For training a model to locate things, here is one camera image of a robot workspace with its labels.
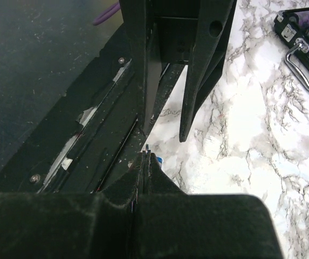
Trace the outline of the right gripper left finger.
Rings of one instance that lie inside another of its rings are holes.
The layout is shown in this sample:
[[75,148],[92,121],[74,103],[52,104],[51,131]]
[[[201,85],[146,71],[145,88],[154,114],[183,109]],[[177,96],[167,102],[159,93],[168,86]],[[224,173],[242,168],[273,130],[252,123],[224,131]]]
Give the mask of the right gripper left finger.
[[0,193],[0,258],[130,258],[144,161],[94,194]]

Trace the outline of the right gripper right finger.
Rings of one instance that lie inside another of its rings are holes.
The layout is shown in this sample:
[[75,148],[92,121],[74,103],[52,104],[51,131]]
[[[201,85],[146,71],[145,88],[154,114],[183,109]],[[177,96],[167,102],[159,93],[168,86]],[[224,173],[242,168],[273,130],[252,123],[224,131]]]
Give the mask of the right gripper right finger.
[[282,258],[267,207],[245,194],[188,195],[143,153],[135,258]]

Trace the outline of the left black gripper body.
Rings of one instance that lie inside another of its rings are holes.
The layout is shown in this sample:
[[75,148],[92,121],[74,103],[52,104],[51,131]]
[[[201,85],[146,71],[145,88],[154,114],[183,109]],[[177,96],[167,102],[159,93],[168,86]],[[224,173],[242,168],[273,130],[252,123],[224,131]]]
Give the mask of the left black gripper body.
[[200,1],[143,1],[146,18],[145,63],[187,65],[196,37]]

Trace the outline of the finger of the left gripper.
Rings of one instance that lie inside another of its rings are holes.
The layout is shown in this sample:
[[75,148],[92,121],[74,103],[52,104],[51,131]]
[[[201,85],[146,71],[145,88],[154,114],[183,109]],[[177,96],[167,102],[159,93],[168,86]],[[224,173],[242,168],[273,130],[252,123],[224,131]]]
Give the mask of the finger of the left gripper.
[[162,72],[153,1],[124,0],[119,3],[138,87],[139,124],[142,132],[149,134]]
[[197,111],[222,75],[236,6],[236,1],[200,1],[182,103],[180,142],[187,140]]

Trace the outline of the blue tag key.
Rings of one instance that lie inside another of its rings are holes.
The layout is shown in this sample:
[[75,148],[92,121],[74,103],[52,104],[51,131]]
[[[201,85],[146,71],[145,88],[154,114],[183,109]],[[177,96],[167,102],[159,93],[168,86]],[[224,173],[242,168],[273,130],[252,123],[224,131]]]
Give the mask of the blue tag key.
[[[146,154],[149,154],[151,152],[148,144],[145,144],[145,152],[146,152]],[[157,162],[159,164],[159,167],[162,168],[163,159],[161,157],[157,156],[156,160],[157,160]]]

